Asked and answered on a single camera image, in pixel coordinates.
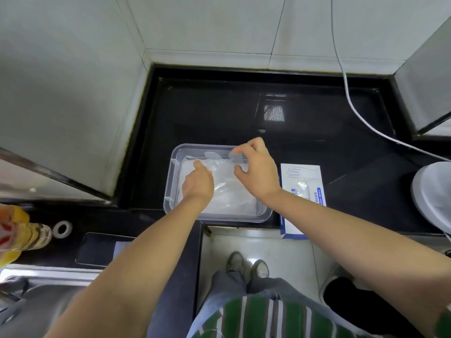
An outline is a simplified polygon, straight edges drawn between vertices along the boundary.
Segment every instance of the hand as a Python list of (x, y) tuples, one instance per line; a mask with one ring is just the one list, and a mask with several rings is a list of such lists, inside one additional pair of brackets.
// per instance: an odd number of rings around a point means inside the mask
[(186, 176), (182, 185), (183, 199), (197, 199), (205, 208), (215, 191), (213, 175), (200, 160), (194, 162), (194, 168), (195, 170)]
[(256, 137), (235, 147), (232, 153), (244, 153), (247, 156), (248, 171), (244, 172), (239, 165), (235, 165), (235, 176), (255, 198), (267, 204), (282, 188), (279, 185), (276, 163), (269, 155), (263, 139)]

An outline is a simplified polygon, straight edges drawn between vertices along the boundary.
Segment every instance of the plastic bag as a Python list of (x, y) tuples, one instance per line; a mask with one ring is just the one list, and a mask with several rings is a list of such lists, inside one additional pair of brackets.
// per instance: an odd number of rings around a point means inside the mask
[(244, 163), (241, 154), (229, 154), (223, 159), (218, 153), (205, 152), (205, 158), (187, 156), (180, 166), (179, 184), (176, 204), (183, 198), (182, 185), (185, 178), (194, 170), (194, 161), (201, 160), (204, 166), (211, 170), (215, 184), (213, 198), (202, 213), (221, 215), (251, 215), (257, 214), (257, 199), (252, 196), (244, 185), (234, 175), (234, 165), (239, 164), (247, 172), (248, 164)]

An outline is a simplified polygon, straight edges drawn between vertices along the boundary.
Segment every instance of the white box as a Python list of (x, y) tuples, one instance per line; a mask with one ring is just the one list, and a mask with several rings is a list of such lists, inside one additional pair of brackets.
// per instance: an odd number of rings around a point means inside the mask
[[(285, 191), (326, 205), (319, 165), (280, 164), (280, 185)], [(308, 239), (290, 221), (280, 216), (282, 238)]]

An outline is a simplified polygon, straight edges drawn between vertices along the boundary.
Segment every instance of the green striped shirt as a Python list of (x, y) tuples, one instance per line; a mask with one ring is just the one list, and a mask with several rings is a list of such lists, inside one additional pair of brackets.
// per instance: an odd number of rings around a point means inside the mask
[[(193, 338), (360, 338), (330, 319), (297, 302), (245, 296), (216, 311)], [(437, 338), (451, 337), (451, 312), (437, 323)]]

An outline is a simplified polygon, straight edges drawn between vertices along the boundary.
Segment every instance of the left hand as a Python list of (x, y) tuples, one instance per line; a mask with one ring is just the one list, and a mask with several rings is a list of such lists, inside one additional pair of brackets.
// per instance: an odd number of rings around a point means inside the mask
[(194, 162), (195, 170), (188, 174), (182, 185), (183, 199), (199, 200), (206, 207), (215, 191), (213, 175), (200, 160)]

